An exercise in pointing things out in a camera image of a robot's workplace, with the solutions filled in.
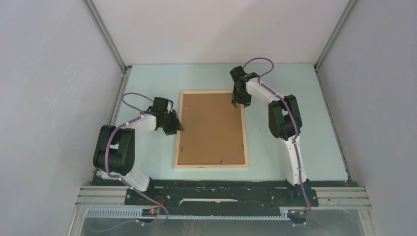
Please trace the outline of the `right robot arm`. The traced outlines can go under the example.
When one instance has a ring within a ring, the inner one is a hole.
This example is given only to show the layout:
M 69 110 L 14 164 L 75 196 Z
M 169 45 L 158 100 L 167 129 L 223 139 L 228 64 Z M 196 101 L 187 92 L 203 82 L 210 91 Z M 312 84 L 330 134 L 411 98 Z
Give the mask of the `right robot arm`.
M 291 185 L 302 185 L 307 180 L 300 153 L 300 117 L 295 96 L 283 96 L 272 90 L 259 78 L 241 76 L 233 79 L 232 104 L 247 107 L 254 96 L 268 106 L 268 126 L 273 137 L 283 142 L 287 149 L 286 181 Z

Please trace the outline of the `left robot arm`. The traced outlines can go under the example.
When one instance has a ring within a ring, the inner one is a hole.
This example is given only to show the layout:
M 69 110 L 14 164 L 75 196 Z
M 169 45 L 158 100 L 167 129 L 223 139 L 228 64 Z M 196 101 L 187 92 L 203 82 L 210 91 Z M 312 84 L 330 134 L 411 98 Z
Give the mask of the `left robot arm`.
M 175 135 L 184 131 L 176 110 L 144 114 L 119 126 L 104 125 L 100 128 L 92 163 L 131 189 L 136 189 L 136 198 L 144 205 L 155 200 L 155 191 L 149 188 L 150 177 L 135 165 L 135 139 L 148 132 L 162 128 L 164 133 Z

